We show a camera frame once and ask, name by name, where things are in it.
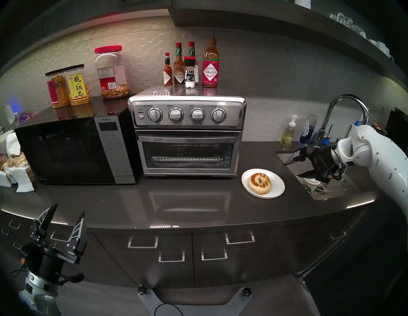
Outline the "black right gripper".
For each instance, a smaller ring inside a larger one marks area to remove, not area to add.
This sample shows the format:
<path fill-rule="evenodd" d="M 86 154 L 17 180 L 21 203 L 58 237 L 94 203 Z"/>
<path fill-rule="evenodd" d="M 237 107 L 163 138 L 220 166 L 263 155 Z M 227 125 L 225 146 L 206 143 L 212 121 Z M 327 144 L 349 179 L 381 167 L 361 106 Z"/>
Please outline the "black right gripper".
<path fill-rule="evenodd" d="M 313 170 L 308 170 L 297 175 L 304 179 L 314 179 L 322 183 L 329 183 L 331 180 L 340 180 L 340 160 L 335 152 L 337 145 L 316 148 L 308 146 L 297 149 L 285 161 L 284 165 L 291 165 L 297 162 L 309 161 Z"/>

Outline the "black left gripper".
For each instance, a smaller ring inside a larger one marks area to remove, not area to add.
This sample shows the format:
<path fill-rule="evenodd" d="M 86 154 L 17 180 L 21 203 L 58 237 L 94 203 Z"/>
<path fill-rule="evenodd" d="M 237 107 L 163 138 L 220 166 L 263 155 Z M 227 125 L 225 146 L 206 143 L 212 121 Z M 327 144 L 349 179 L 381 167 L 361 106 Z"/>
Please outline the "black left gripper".
<path fill-rule="evenodd" d="M 79 283 L 82 281 L 82 273 L 67 276 L 62 273 L 62 269 L 65 263 L 78 264 L 80 262 L 87 246 L 87 233 L 86 215 L 85 212 L 82 212 L 66 242 L 66 249 L 60 249 L 47 242 L 45 240 L 47 229 L 53 220 L 58 204 L 53 204 L 33 220 L 30 227 L 30 238 L 34 241 L 23 244 L 20 253 L 22 266 L 27 267 L 34 276 L 50 284 L 62 286 L 67 282 Z"/>

